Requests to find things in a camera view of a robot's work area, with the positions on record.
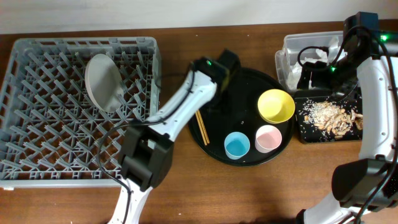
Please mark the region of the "wooden chopstick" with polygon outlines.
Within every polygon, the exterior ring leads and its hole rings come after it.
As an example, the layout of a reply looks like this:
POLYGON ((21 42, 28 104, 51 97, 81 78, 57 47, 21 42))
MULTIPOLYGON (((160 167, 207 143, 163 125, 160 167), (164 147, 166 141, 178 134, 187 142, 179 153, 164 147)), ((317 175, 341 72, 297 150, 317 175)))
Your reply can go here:
POLYGON ((207 131, 205 129, 205 125, 204 125, 203 118, 201 116, 200 110, 197 111, 197 121, 198 121, 198 125, 200 127, 200 131, 201 131, 201 135, 202 135, 202 138, 203 138, 203 142, 207 146, 210 143, 210 140, 208 138, 207 131))
POLYGON ((203 126, 203 121, 201 119, 199 110, 195 112, 195 116, 196 116, 196 119, 197 119, 198 127, 200 129, 204 145, 207 145, 208 141, 207 141, 207 138, 206 138, 205 129, 204 129, 204 126, 203 126))

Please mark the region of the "white tissue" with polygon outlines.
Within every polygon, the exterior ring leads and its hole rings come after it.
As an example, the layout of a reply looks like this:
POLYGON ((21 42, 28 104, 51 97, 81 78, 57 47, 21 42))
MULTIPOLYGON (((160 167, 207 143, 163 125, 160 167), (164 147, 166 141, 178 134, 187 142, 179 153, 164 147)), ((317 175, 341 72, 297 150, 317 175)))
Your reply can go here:
POLYGON ((297 83, 299 81, 302 67, 297 62, 298 53, 308 46, 328 47, 328 54, 319 49, 305 50, 301 56, 300 61, 305 62, 325 62, 329 64, 335 59, 343 41, 342 33, 314 33, 314 34, 300 34, 288 35, 284 40, 284 51, 289 63, 289 73, 287 75, 286 84, 289 90, 297 90, 297 83))

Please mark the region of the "peanut shells and rice waste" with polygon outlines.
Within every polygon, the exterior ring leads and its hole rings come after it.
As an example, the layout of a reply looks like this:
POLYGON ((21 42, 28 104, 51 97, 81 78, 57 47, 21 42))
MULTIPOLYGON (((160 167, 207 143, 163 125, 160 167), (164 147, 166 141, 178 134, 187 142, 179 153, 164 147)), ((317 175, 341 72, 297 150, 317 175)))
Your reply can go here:
POLYGON ((363 115, 357 113, 354 106, 346 111, 335 102, 316 103, 308 100, 299 115, 303 115, 303 122, 313 131, 310 134, 320 134, 320 140, 341 140, 354 131, 363 131, 363 115))

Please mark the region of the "yellow bowl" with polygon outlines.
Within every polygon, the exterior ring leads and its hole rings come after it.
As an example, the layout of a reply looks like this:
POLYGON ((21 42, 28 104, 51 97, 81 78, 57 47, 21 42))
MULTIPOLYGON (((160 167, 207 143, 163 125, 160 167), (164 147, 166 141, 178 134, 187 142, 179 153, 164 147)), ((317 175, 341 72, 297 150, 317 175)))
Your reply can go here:
POLYGON ((287 92, 271 89, 259 97, 257 109, 264 121, 279 124, 288 121, 294 115, 295 102, 287 92))

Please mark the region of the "grey round plate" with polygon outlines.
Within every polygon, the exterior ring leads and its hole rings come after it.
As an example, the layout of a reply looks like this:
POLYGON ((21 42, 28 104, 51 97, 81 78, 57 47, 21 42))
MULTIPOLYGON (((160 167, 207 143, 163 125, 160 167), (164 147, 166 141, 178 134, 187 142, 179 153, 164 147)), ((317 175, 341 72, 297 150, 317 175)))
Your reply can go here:
POLYGON ((116 112, 124 96, 121 74, 114 61, 105 54, 97 54, 85 68, 85 86, 91 102, 101 111, 116 112))

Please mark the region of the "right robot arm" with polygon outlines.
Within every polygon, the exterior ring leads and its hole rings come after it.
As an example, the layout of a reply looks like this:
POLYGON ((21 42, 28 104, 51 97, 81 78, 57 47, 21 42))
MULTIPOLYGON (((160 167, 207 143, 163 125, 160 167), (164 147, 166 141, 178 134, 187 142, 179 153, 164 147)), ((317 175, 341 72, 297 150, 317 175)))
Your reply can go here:
POLYGON ((303 75, 319 76, 337 97, 355 81, 363 97, 359 159, 338 166, 332 191, 301 210, 296 223, 360 223, 363 215, 397 206, 397 33, 379 28, 376 13, 344 21, 340 52, 329 64, 302 63, 303 75))

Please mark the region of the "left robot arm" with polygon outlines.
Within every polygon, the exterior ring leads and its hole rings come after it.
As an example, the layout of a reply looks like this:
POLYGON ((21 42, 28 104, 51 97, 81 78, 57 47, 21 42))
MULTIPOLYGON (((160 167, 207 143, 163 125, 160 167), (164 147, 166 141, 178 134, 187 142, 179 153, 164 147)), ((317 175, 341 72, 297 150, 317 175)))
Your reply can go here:
POLYGON ((239 68, 239 62, 223 57, 194 61, 185 83, 156 114, 126 125, 118 158, 121 191, 110 223, 139 221, 149 193, 171 168, 178 134, 196 111, 226 89, 239 68))

